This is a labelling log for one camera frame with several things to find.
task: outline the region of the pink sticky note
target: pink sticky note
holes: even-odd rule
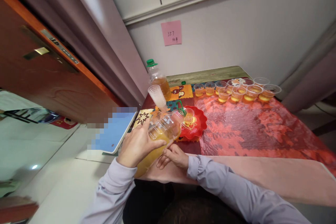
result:
[[[161,23],[165,46],[182,44],[181,20]]]

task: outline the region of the door handle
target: door handle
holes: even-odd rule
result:
[[[30,37],[40,48],[35,49],[34,51],[24,55],[23,57],[26,60],[31,60],[38,56],[48,54],[54,59],[56,59],[59,63],[61,63],[69,72],[78,73],[78,70],[75,69],[72,65],[70,65],[63,57],[59,56],[51,47],[49,47],[40,37],[38,37],[32,30],[30,30],[27,26],[21,26],[21,31]]]
[[[37,56],[43,55],[49,53],[49,50],[45,47],[41,47],[39,49],[35,49],[34,51],[32,51],[31,53],[27,53],[26,55],[24,55],[23,57],[26,60],[31,60],[33,58],[36,58]]]

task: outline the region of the plastic cup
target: plastic cup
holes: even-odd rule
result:
[[[161,110],[161,111],[167,111],[167,103],[165,96],[162,93],[162,90],[159,85],[152,85],[148,88],[148,93],[153,99],[153,102],[155,105]]]
[[[229,80],[227,82],[227,87],[232,90],[233,87],[239,87],[240,86],[240,82],[238,79],[233,79],[233,80]]]
[[[214,93],[214,91],[215,91],[215,87],[216,87],[216,85],[215,85],[215,83],[213,83],[213,82],[207,82],[207,83],[204,85],[204,87],[205,87],[205,93],[206,93],[206,95],[207,95],[207,96],[212,96],[213,93]]]
[[[228,87],[221,87],[218,90],[218,101],[225,103],[231,95],[231,90]]]
[[[201,83],[195,84],[194,89],[195,89],[195,95],[197,97],[200,97],[200,96],[203,95],[203,93],[204,93],[204,85],[203,84],[201,84]]]
[[[249,85],[246,87],[246,94],[244,94],[244,100],[247,102],[253,102],[262,92],[263,92],[262,87],[258,85]]]
[[[245,87],[245,88],[249,85],[254,84],[254,80],[252,80],[252,79],[241,79],[241,80],[239,80],[239,82],[240,82],[240,85]]]
[[[231,101],[234,103],[239,102],[242,97],[246,94],[246,88],[243,86],[233,87],[231,93]]]
[[[215,89],[216,95],[218,95],[219,89],[225,88],[228,85],[225,81],[218,81],[215,84],[216,84],[216,89]]]
[[[192,124],[195,112],[191,108],[184,108],[187,114],[184,117],[184,124]]]
[[[264,77],[257,77],[257,78],[254,78],[253,80],[254,80],[254,84],[260,87],[263,87],[264,85],[270,83],[270,80]]]
[[[259,95],[259,99],[262,102],[268,102],[276,94],[281,92],[281,87],[273,84],[267,84],[263,86],[264,91]]]

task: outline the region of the juice bottle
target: juice bottle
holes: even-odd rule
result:
[[[163,149],[169,147],[181,134],[181,127],[185,117],[183,109],[173,112],[160,112],[154,118],[148,128],[149,137],[152,141],[165,140],[167,145],[150,152],[139,164],[135,178],[139,178],[146,173],[154,161],[161,156]]]
[[[172,95],[170,92],[170,87],[166,76],[161,73],[157,65],[158,64],[155,63],[153,59],[147,60],[147,71],[151,79],[150,84],[159,85],[164,95],[164,98],[166,99],[166,101],[169,101]]]

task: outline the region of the red plate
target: red plate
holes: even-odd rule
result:
[[[194,137],[200,137],[203,134],[203,130],[207,128],[207,117],[203,111],[195,106],[184,106],[185,108],[191,108],[194,112],[193,123],[189,125],[182,124],[182,132],[180,137],[185,137],[189,140],[193,140]]]

